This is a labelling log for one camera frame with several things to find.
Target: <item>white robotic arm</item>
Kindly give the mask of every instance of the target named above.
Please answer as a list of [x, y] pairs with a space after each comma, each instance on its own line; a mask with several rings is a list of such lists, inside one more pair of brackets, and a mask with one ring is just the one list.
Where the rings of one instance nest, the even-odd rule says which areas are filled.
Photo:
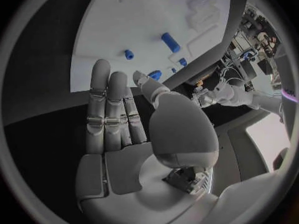
[[232, 107], [247, 105], [255, 110], [263, 109], [276, 113], [281, 118], [283, 116], [281, 99], [263, 95], [256, 91], [246, 92], [240, 87], [222, 81], [218, 83], [213, 91], [201, 87], [196, 88], [192, 100], [202, 108], [216, 103]]

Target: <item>purple light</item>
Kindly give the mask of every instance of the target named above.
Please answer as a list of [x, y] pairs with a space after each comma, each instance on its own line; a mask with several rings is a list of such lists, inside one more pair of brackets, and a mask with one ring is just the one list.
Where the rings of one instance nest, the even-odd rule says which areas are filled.
[[299, 100], [297, 100], [296, 97], [289, 95], [285, 90], [282, 90], [282, 95], [290, 101], [299, 103]]

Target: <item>blue foam piece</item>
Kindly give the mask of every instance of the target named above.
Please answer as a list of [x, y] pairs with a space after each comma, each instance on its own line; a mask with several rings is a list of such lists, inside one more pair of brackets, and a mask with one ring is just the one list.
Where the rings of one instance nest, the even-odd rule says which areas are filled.
[[187, 61], [186, 61], [185, 58], [180, 59], [180, 60], [179, 60], [179, 63], [180, 63], [183, 67], [185, 67], [185, 66], [187, 65]]
[[159, 70], [152, 71], [148, 74], [149, 77], [152, 77], [154, 80], [158, 81], [162, 75], [162, 72]]
[[130, 50], [125, 50], [125, 56], [127, 60], [132, 60], [134, 58], [134, 53]]
[[170, 50], [175, 53], [180, 50], [179, 44], [173, 39], [173, 37], [168, 33], [164, 33], [161, 39], [165, 42], [165, 44], [170, 48]]

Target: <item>blue object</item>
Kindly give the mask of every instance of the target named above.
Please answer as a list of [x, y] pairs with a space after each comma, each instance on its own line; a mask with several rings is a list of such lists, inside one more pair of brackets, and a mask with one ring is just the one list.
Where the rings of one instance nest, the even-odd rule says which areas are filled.
[[125, 56], [127, 60], [132, 60], [134, 58], [134, 53], [130, 50], [125, 50]]
[[161, 39], [166, 43], [170, 50], [175, 53], [180, 50], [179, 44], [173, 39], [173, 37], [168, 33], [164, 33]]
[[152, 77], [154, 80], [158, 81], [162, 75], [162, 72], [159, 70], [152, 71], [148, 74], [149, 77]]
[[180, 59], [180, 60], [179, 60], [179, 63], [180, 63], [183, 67], [185, 67], [185, 66], [187, 65], [187, 61], [186, 61], [185, 58]]

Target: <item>blue block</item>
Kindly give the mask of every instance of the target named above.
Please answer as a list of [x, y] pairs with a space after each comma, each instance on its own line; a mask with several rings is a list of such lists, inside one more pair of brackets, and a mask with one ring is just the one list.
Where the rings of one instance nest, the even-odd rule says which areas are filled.
[[159, 70], [152, 71], [148, 74], [149, 77], [152, 77], [154, 80], [158, 81], [162, 75], [162, 72]]
[[179, 63], [180, 63], [183, 67], [185, 67], [185, 66], [187, 65], [187, 61], [186, 61], [185, 58], [180, 59], [180, 60], [179, 60]]
[[134, 53], [130, 50], [125, 50], [125, 56], [127, 60], [132, 60], [134, 58]]
[[166, 43], [170, 50], [175, 53], [180, 50], [179, 44], [173, 39], [173, 37], [168, 33], [164, 33], [161, 39]]

